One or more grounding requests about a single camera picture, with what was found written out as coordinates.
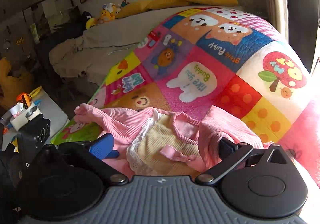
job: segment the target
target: yellow plush toy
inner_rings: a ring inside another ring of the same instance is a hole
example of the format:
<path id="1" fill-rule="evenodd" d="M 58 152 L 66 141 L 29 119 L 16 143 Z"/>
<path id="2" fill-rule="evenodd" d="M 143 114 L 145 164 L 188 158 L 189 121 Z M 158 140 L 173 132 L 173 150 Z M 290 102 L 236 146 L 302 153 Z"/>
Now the yellow plush toy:
<path id="1" fill-rule="evenodd" d="M 95 25 L 113 21 L 120 11 L 120 8 L 113 3 L 105 4 L 102 8 L 100 18 L 91 18 L 87 21 L 85 26 L 87 30 Z"/>
<path id="2" fill-rule="evenodd" d="M 11 64 L 6 58 L 0 60 L 0 106 L 8 110 L 16 104 L 16 98 L 22 92 L 30 93 L 34 89 L 34 78 L 29 72 L 23 72 L 19 78 L 8 76 Z"/>

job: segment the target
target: patchwork blanket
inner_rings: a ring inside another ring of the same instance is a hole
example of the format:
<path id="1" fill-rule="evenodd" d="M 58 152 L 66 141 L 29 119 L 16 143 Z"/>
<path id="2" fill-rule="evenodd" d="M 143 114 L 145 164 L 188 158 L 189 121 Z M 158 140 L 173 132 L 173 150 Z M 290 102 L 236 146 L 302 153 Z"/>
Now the patchwork blanket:
<path id="1" fill-rule="evenodd" d="M 278 142 L 320 184 L 315 84 L 265 20 L 232 8 L 193 8 L 164 20 L 116 64 L 89 104 L 152 106 L 201 120 L 211 105 L 238 117 L 262 142 Z M 94 140 L 101 128 L 73 120 L 54 144 Z"/>

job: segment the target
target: pink bow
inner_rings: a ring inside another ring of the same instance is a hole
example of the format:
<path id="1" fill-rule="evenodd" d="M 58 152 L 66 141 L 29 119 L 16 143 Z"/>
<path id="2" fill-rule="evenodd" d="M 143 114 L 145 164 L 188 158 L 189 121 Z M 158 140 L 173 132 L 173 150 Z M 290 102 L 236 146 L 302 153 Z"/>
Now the pink bow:
<path id="1" fill-rule="evenodd" d="M 182 152 L 179 152 L 168 144 L 161 149 L 160 153 L 169 160 L 184 162 L 198 172 L 203 172 L 206 170 L 202 158 L 195 155 L 183 155 Z"/>

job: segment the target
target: pink fabric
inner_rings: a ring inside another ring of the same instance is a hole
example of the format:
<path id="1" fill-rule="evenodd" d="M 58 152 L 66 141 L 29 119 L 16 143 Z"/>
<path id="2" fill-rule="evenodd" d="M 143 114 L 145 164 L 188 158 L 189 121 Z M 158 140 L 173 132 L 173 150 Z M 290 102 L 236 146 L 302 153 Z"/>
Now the pink fabric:
<path id="1" fill-rule="evenodd" d="M 234 143 L 246 142 L 263 148 L 260 138 L 244 122 L 225 110 L 211 106 L 199 125 L 199 152 L 207 169 L 221 161 L 218 145 L 222 137 Z"/>
<path id="2" fill-rule="evenodd" d="M 172 161 L 180 161 L 186 163 L 192 169 L 198 172 L 203 172 L 206 170 L 203 160 L 195 155 L 183 155 L 170 145 L 166 145 L 161 149 L 160 153 Z"/>
<path id="3" fill-rule="evenodd" d="M 115 140 L 114 148 L 120 152 L 117 159 L 105 159 L 105 163 L 131 178 L 134 172 L 126 160 L 126 150 L 136 138 L 155 108 L 148 107 L 137 112 L 127 108 L 97 109 L 88 104 L 81 104 L 75 109 L 74 120 L 77 123 L 96 122 L 105 132 L 111 133 Z M 158 112 L 172 116 L 172 130 L 180 140 L 198 145 L 203 162 L 192 163 L 192 167 L 209 169 L 221 160 L 218 155 L 218 145 L 222 137 L 234 143 L 247 142 L 254 148 L 264 148 L 260 138 L 256 136 L 240 119 L 228 112 L 211 106 L 202 121 L 195 120 L 184 112 L 169 112 L 157 109 Z M 179 155 L 169 157 L 177 159 Z"/>
<path id="4" fill-rule="evenodd" d="M 292 153 L 320 188 L 319 94 L 311 100 L 292 127 L 279 140 L 279 144 Z"/>

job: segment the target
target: white table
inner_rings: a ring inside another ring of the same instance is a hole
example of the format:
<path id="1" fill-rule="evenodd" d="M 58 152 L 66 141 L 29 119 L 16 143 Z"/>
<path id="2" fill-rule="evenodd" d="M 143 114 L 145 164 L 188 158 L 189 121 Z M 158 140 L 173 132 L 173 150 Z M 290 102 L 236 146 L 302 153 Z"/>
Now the white table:
<path id="1" fill-rule="evenodd" d="M 48 94 L 41 89 L 40 93 L 37 94 L 32 101 L 35 102 L 41 100 L 41 104 L 38 106 L 44 118 L 47 118 L 51 122 L 50 126 L 50 138 L 46 141 L 49 143 L 50 140 L 69 122 L 68 116 L 64 111 L 48 96 Z M 5 150 L 12 138 L 15 137 L 17 131 L 11 128 L 4 136 L 2 143 L 2 150 Z"/>

